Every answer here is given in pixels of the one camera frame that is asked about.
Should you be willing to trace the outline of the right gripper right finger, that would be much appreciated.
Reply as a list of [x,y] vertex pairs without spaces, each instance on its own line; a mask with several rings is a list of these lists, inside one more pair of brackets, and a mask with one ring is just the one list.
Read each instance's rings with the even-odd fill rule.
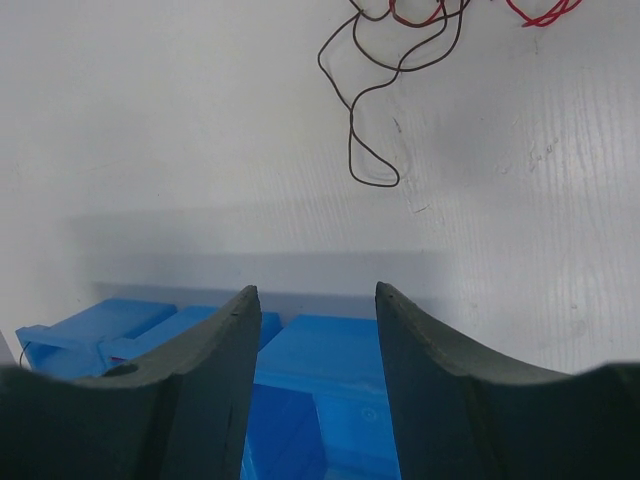
[[568,375],[501,354],[379,283],[376,319],[405,479],[635,479],[639,367]]

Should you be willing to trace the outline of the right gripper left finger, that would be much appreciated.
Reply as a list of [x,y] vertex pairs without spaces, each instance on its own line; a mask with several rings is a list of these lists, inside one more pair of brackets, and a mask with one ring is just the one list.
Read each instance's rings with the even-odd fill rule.
[[216,313],[100,377],[1,371],[5,479],[236,479],[262,312],[247,286]]

